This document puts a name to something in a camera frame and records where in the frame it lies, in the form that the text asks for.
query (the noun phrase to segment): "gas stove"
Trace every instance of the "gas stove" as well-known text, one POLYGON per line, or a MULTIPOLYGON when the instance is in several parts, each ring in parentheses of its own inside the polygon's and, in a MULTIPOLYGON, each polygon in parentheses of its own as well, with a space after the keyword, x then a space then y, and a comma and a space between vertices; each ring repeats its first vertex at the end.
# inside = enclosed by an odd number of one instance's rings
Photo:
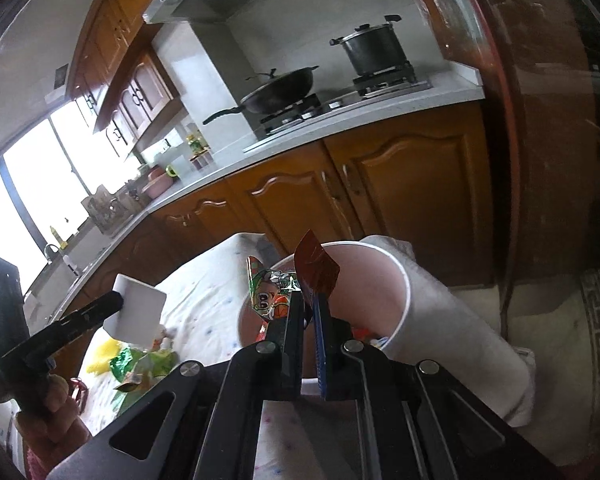
POLYGON ((383 72, 379 78, 366 78, 365 81, 359 81, 362 78, 358 78, 342 95, 323 103, 316 94, 311 94, 285 110, 263 118, 260 121, 262 126, 254 131, 258 142, 243 149, 243 152, 250 152, 302 126, 385 99, 431 88, 428 80, 417 81, 412 77, 411 80, 406 80, 408 72, 400 74, 391 71, 391 74, 383 72))

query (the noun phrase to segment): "backsplash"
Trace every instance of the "backsplash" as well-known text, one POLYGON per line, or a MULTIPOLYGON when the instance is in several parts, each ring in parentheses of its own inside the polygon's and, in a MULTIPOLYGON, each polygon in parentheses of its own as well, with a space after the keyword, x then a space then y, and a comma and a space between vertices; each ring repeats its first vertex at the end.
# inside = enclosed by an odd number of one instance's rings
POLYGON ((256 0, 227 25, 256 72, 320 65, 314 90, 338 90, 351 85, 356 73, 343 48, 329 45, 329 40, 352 33, 362 23, 384 23, 385 14, 401 15, 394 30, 416 73, 444 66, 414 0, 256 0))

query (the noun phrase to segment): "snack wrapper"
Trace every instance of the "snack wrapper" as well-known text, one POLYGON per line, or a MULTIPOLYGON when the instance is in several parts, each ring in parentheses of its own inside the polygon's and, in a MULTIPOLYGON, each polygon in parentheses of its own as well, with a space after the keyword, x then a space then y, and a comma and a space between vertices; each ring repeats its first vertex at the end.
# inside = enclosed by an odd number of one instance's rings
POLYGON ((251 305, 265 321, 286 317, 291 292, 300 290, 294 272, 265 268, 255 256, 247 258, 251 305))

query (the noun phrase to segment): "tile floor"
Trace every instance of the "tile floor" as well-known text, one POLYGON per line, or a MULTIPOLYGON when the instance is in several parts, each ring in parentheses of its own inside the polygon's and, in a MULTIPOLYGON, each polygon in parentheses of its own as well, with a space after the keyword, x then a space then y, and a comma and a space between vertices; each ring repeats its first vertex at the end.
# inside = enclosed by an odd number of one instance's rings
MULTIPOLYGON (((499 332, 497 287, 453 294, 499 332)), ((600 303, 587 304, 580 282, 564 276, 517 286, 510 307, 509 342, 533 350, 537 365, 533 418, 518 431, 557 465, 600 448, 600 303)))

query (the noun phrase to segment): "pot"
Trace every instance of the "pot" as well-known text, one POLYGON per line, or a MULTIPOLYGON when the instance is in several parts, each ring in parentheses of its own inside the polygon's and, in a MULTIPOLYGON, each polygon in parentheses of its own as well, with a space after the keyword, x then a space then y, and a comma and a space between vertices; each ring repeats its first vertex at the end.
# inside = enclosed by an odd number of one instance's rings
POLYGON ((227 114, 239 114, 245 110, 255 114, 270 115, 292 105, 305 97, 314 85, 313 71, 317 66, 309 66, 299 70, 293 70, 283 75, 274 76, 276 69, 268 74, 269 80, 264 85, 243 97, 240 105, 227 110, 220 110, 206 118, 202 124, 227 114))
POLYGON ((353 34, 331 40, 331 45, 344 47, 353 68, 359 76, 367 76, 382 70, 407 63, 407 57, 394 32, 391 22, 399 22, 398 14, 388 14, 387 23, 371 27, 368 23, 360 25, 353 34))

